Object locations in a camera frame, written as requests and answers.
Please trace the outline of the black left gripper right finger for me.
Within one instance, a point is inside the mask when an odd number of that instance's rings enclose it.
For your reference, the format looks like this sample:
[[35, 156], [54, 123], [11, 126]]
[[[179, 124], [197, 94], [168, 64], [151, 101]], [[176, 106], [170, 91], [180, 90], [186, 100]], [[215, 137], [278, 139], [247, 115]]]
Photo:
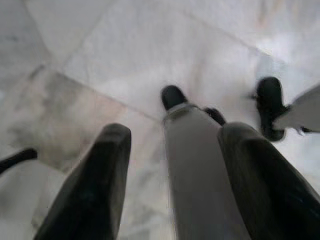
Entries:
[[319, 239], [319, 194], [266, 138], [234, 122], [219, 129], [218, 141], [253, 240]]

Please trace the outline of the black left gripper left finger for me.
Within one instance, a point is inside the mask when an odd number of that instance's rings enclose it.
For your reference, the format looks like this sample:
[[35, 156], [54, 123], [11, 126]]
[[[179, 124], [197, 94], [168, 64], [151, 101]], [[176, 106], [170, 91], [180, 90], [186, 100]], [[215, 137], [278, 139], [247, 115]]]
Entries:
[[117, 239], [131, 143], [128, 127], [106, 125], [63, 183], [34, 239]]

